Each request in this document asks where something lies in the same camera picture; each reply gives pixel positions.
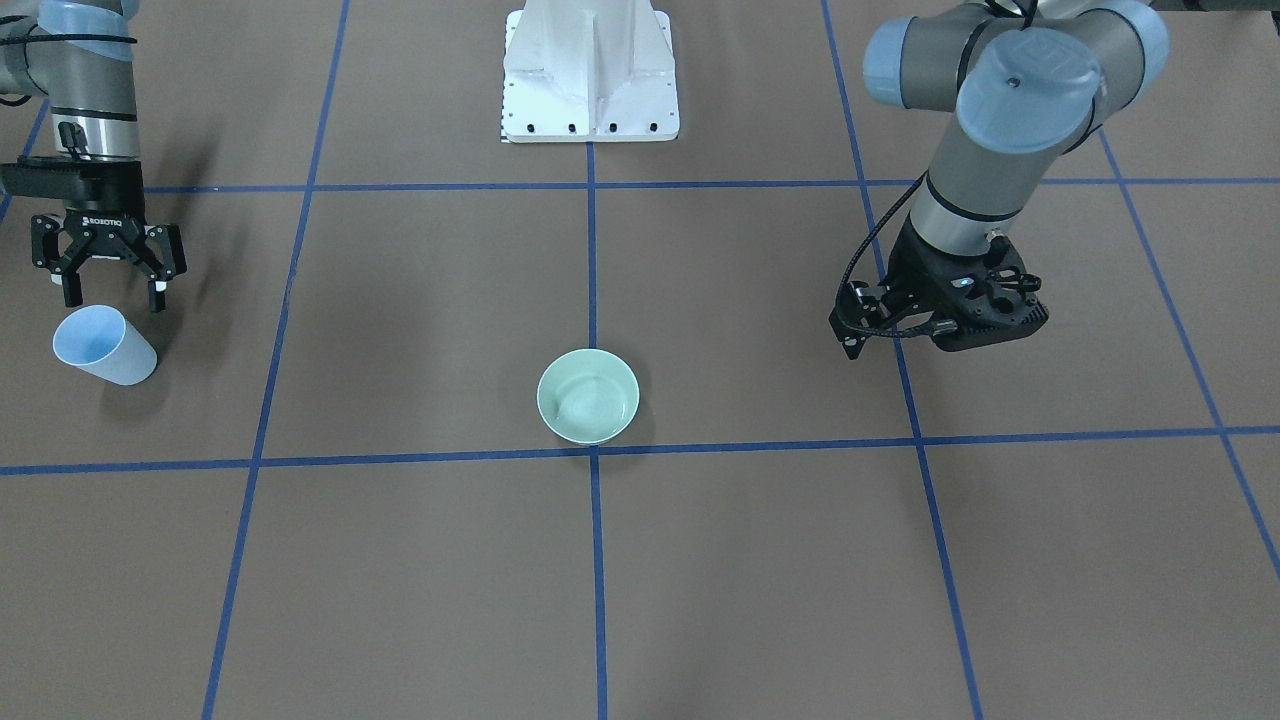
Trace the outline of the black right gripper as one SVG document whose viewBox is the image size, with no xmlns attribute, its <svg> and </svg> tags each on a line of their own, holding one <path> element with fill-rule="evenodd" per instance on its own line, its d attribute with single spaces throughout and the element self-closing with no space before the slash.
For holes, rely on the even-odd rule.
<svg viewBox="0 0 1280 720">
<path fill-rule="evenodd" d="M 145 225 L 141 161 L 20 158 L 3 164 L 3 192 L 60 200 L 69 211 L 129 218 L 118 232 L 120 255 L 147 278 L 148 310 L 166 309 L 168 283 L 187 272 L 186 250 L 178 224 Z M 29 220 L 32 264 L 61 287 L 67 307 L 84 301 L 79 270 L 93 249 L 93 231 L 84 220 L 83 214 L 41 214 Z"/>
</svg>

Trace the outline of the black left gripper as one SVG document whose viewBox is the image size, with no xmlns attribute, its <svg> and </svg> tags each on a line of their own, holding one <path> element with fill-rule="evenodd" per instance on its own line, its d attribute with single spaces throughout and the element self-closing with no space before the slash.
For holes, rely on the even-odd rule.
<svg viewBox="0 0 1280 720">
<path fill-rule="evenodd" d="M 858 360 L 870 340 L 895 340 L 893 322 L 929 316 L 959 331 L 1001 325 L 988 297 L 984 255 L 954 255 L 928 243 L 906 222 L 886 268 L 884 286 L 844 282 L 829 325 L 847 360 Z"/>
</svg>

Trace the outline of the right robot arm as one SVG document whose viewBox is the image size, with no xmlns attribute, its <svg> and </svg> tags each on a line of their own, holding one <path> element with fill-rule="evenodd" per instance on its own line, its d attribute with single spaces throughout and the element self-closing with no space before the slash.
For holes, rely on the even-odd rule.
<svg viewBox="0 0 1280 720">
<path fill-rule="evenodd" d="M 186 273 L 180 229 L 147 220 L 129 29 L 136 1 L 5 1 L 3 104 L 49 104 L 55 151 L 3 165 L 3 192 L 56 200 L 29 220 L 32 265 L 83 302 L 81 268 L 92 259 L 131 264 L 161 313 L 166 288 Z"/>
</svg>

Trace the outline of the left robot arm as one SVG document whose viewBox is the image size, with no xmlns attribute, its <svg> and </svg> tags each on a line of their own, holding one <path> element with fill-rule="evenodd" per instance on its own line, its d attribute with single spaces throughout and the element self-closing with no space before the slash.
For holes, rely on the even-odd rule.
<svg viewBox="0 0 1280 720">
<path fill-rule="evenodd" d="M 1169 54 L 1164 19 L 1142 1 L 1056 15 L 972 1 L 883 23 L 864 51 L 867 92 L 950 123 L 899 200 L 908 214 L 882 279 L 842 275 L 829 324 L 846 356 L 873 338 L 957 352 L 1039 331 L 1042 282 L 1010 229 L 1052 164 L 1132 105 Z"/>
</svg>

